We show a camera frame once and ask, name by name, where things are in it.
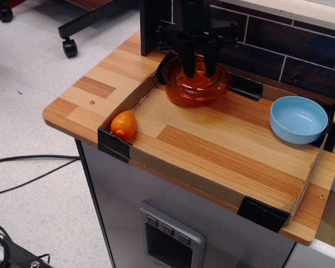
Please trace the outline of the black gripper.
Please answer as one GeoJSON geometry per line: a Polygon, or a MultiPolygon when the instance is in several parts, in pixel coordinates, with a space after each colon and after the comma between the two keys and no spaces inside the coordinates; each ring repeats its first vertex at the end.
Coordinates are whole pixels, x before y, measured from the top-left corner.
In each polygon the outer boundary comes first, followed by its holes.
{"type": "Polygon", "coordinates": [[[161,50],[176,50],[187,77],[195,74],[195,51],[204,47],[206,76],[216,72],[218,50],[237,45],[237,22],[210,20],[198,29],[184,29],[183,24],[161,25],[156,29],[161,50]]]}

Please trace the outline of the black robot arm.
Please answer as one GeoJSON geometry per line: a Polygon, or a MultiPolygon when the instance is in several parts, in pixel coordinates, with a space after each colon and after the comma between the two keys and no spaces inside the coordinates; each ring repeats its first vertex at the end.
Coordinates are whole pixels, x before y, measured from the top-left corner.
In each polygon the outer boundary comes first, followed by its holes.
{"type": "Polygon", "coordinates": [[[206,77],[217,68],[218,55],[223,47],[237,44],[235,21],[211,18],[209,1],[181,1],[181,23],[159,26],[159,47],[174,50],[186,76],[195,74],[195,53],[203,55],[206,77]]]}

